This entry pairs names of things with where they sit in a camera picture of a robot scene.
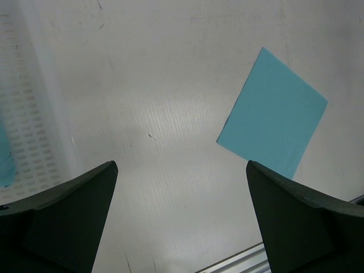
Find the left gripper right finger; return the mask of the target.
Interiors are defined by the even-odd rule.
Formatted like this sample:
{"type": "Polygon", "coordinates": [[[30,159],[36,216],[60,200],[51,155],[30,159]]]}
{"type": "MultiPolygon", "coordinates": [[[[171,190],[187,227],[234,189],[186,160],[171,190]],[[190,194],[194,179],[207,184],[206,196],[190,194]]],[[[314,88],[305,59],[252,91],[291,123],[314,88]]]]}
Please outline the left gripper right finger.
{"type": "Polygon", "coordinates": [[[250,196],[272,272],[363,272],[363,197],[343,201],[255,161],[250,196]]]}

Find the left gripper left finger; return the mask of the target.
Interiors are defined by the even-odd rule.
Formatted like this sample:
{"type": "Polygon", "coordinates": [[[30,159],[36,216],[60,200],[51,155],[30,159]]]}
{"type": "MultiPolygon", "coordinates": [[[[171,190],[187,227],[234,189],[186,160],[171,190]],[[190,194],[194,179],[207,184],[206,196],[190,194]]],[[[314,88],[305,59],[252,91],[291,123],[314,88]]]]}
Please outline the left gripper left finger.
{"type": "Polygon", "coordinates": [[[109,161],[1,205],[1,272],[91,272],[117,176],[109,161]]]}

